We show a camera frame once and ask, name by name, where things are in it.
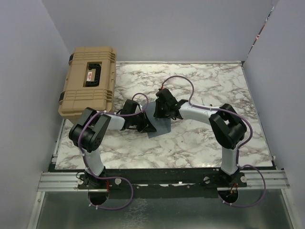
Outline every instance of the tan tool case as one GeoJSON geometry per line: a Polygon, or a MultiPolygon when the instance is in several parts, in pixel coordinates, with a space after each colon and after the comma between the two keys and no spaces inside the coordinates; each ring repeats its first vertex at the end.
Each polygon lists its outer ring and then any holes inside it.
{"type": "Polygon", "coordinates": [[[86,107],[112,111],[116,77],[116,51],[110,46],[77,47],[59,99],[58,112],[72,123],[86,107]]]}

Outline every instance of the marble tabletop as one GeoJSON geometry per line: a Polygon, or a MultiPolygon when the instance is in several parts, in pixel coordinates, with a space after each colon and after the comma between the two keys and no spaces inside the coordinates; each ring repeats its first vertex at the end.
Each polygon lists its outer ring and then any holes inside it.
{"type": "MultiPolygon", "coordinates": [[[[195,86],[194,104],[220,106],[231,104],[236,112],[251,123],[254,135],[240,151],[240,165],[271,166],[271,157],[264,140],[253,101],[239,63],[228,64],[118,64],[114,94],[114,111],[137,92],[156,99],[161,83],[169,76],[188,77],[195,86]]],[[[177,100],[188,99],[189,83],[170,79],[164,87],[177,100]]],[[[145,98],[137,96],[138,102],[145,98]]],[[[66,120],[59,145],[56,169],[84,169],[82,156],[68,134],[72,123],[66,120]]],[[[110,131],[100,146],[106,168],[187,168],[219,167],[221,146],[209,125],[193,120],[172,121],[171,132],[148,138],[134,130],[110,131]]]]}

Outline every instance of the gray cloth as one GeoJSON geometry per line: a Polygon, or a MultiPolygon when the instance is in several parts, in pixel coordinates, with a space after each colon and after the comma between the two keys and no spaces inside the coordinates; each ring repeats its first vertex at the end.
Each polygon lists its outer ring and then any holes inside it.
{"type": "Polygon", "coordinates": [[[154,128],[156,128],[156,130],[157,130],[157,132],[147,133],[148,138],[164,135],[171,131],[171,119],[170,118],[154,118],[153,114],[154,114],[155,109],[156,109],[156,102],[153,101],[151,103],[148,103],[148,107],[145,110],[149,121],[152,123],[154,128]]]}

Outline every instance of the metal rail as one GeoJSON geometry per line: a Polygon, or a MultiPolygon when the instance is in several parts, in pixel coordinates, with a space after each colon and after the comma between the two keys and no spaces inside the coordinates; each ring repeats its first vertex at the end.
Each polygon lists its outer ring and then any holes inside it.
{"type": "MultiPolygon", "coordinates": [[[[286,189],[289,188],[288,179],[284,170],[261,170],[266,181],[267,189],[286,189]]],[[[261,176],[252,170],[243,171],[247,178],[247,187],[240,187],[239,190],[263,189],[263,181],[261,176]]],[[[68,192],[68,191],[88,191],[80,190],[78,186],[78,178],[75,172],[67,173],[42,173],[39,181],[38,192],[68,192]]],[[[220,187],[218,190],[227,190],[227,187],[220,187]]],[[[106,192],[106,189],[90,189],[90,191],[106,192]]]]}

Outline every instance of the black mounting plate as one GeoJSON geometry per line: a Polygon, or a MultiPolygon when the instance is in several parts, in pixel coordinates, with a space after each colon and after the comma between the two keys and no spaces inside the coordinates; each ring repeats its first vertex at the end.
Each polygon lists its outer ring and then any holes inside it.
{"type": "MultiPolygon", "coordinates": [[[[246,187],[241,181],[244,173],[238,172],[231,182],[223,179],[218,168],[190,169],[105,169],[103,177],[124,177],[133,186],[134,198],[217,198],[218,187],[246,187]]],[[[98,180],[85,173],[80,175],[84,183],[78,189],[106,189],[106,181],[98,180]]],[[[117,185],[114,179],[109,180],[112,198],[129,198],[130,187],[122,181],[117,185]]]]}

